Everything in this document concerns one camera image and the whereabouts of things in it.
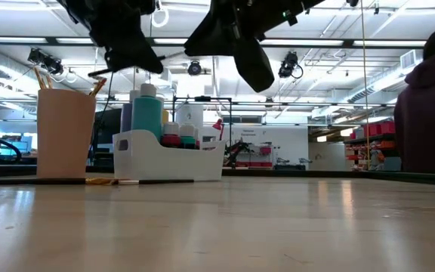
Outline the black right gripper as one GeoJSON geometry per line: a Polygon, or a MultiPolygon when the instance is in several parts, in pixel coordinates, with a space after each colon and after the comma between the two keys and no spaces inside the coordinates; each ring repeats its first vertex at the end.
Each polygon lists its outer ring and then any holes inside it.
{"type": "Polygon", "coordinates": [[[270,61],[256,39],[282,23],[294,26],[298,15],[325,0],[213,0],[210,11],[184,43],[190,57],[233,56],[240,76],[256,92],[274,82],[270,61]]]}

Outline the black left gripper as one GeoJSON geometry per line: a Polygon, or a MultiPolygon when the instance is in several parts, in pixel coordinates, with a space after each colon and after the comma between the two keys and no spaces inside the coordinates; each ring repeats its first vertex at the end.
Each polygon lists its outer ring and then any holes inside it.
{"type": "Polygon", "coordinates": [[[137,67],[162,73],[163,65],[146,41],[143,15],[156,10],[156,0],[57,0],[74,23],[88,31],[92,42],[105,48],[106,68],[137,67]]]}

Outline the large lavender paint bottle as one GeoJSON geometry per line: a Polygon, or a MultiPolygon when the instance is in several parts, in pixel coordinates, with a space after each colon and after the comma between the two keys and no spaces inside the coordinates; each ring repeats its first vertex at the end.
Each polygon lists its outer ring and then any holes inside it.
{"type": "Polygon", "coordinates": [[[133,110],[133,101],[140,96],[139,90],[132,90],[129,93],[129,102],[122,105],[120,132],[131,130],[131,118],[133,110]]]}

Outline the large turquoise paint bottle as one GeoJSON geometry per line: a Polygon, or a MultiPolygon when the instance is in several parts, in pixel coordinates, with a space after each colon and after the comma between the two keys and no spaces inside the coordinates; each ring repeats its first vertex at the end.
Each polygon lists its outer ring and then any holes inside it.
{"type": "Polygon", "coordinates": [[[132,130],[146,130],[151,132],[157,141],[162,136],[163,102],[156,96],[156,87],[143,83],[140,94],[132,102],[132,130]]]}

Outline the small red paint bottle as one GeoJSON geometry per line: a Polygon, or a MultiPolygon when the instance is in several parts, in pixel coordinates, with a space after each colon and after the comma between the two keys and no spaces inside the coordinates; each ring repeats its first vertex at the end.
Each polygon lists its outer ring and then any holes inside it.
{"type": "Polygon", "coordinates": [[[180,146],[180,126],[176,122],[166,122],[162,126],[160,143],[164,147],[178,148],[180,146]]]}

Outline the small dark teal paint bottle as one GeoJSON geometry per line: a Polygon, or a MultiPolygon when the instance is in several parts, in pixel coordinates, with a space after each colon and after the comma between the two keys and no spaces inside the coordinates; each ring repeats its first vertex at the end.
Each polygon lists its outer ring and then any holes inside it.
{"type": "Polygon", "coordinates": [[[192,124],[183,124],[180,127],[180,147],[195,150],[197,145],[198,129],[192,124]]]}

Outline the white plastic caddy bin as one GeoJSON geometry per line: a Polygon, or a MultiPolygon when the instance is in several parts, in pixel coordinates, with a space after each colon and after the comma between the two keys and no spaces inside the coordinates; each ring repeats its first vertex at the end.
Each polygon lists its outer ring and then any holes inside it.
{"type": "Polygon", "coordinates": [[[210,150],[163,147],[155,135],[133,130],[113,135],[114,175],[134,181],[219,181],[225,143],[208,142],[210,150]]]}

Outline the black paintbrush silver ferrule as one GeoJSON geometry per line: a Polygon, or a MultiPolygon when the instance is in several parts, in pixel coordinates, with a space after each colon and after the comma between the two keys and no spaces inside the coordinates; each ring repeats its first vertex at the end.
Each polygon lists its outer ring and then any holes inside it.
{"type": "Polygon", "coordinates": [[[194,180],[118,180],[118,185],[192,184],[194,180]]]}

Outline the red desk lamp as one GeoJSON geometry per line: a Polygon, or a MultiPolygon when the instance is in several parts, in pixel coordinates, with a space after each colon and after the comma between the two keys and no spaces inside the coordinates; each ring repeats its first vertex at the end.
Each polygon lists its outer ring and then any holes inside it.
{"type": "Polygon", "coordinates": [[[219,138],[218,138],[219,141],[222,140],[222,137],[223,137],[223,134],[224,134],[224,126],[225,126],[225,124],[224,124],[223,119],[219,119],[219,120],[216,121],[216,123],[213,124],[213,126],[212,126],[214,129],[217,129],[217,130],[220,132],[220,134],[219,134],[219,138]]]}

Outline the black overhead light bar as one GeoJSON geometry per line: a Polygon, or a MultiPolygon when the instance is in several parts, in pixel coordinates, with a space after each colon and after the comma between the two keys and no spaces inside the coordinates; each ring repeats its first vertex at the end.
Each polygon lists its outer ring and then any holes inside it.
{"type": "MultiPolygon", "coordinates": [[[[360,48],[370,49],[418,49],[425,45],[425,40],[399,39],[290,39],[267,38],[261,42],[265,48],[360,48]]],[[[0,45],[28,45],[28,46],[63,46],[83,47],[94,46],[88,37],[59,37],[59,36],[0,36],[0,45]]]]}

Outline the red bin shelf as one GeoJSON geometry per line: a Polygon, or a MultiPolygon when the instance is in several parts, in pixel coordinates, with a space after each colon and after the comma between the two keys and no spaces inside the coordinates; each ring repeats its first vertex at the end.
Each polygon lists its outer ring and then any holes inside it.
{"type": "Polygon", "coordinates": [[[393,121],[370,123],[352,130],[344,142],[345,159],[354,172],[399,172],[401,158],[393,121]]]}

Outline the long black orange-bristle paintbrush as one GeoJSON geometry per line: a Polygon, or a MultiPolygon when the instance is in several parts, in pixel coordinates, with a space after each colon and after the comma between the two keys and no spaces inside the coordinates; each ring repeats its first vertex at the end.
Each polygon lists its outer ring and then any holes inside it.
{"type": "Polygon", "coordinates": [[[115,185],[112,178],[0,178],[0,185],[115,185]]]}

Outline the person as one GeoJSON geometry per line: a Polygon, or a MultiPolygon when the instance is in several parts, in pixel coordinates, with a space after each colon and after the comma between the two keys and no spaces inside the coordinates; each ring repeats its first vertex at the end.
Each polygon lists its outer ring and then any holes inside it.
{"type": "Polygon", "coordinates": [[[435,174],[435,32],[405,82],[393,112],[402,170],[435,174]]]}

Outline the black metal frame stand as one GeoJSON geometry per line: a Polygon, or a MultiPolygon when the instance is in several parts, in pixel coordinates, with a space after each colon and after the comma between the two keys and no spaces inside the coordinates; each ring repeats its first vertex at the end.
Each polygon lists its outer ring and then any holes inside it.
{"type": "MultiPolygon", "coordinates": [[[[209,96],[198,96],[198,97],[176,97],[173,96],[173,102],[172,102],[172,120],[175,122],[175,114],[176,110],[179,109],[179,107],[183,104],[200,104],[203,106],[216,106],[216,109],[214,110],[214,115],[212,116],[209,123],[211,124],[211,127],[213,124],[216,123],[219,119],[223,119],[224,121],[224,131],[227,129],[229,132],[229,142],[231,142],[232,137],[232,99],[230,97],[209,97],[209,96]]],[[[206,130],[205,130],[205,124],[208,122],[205,118],[206,115],[203,113],[204,119],[203,119],[203,127],[201,129],[198,129],[199,136],[197,138],[197,141],[200,143],[200,147],[204,147],[205,141],[203,140],[204,136],[206,136],[206,130]]],[[[218,141],[219,135],[214,136],[216,141],[218,141]]]]}

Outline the white wall-mounted machine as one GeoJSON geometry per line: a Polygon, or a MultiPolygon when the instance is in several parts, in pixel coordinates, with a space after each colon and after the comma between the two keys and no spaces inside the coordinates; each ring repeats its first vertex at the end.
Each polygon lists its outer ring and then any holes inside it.
{"type": "Polygon", "coordinates": [[[204,106],[200,104],[183,104],[176,110],[175,122],[179,125],[191,124],[195,128],[203,127],[204,106]]]}

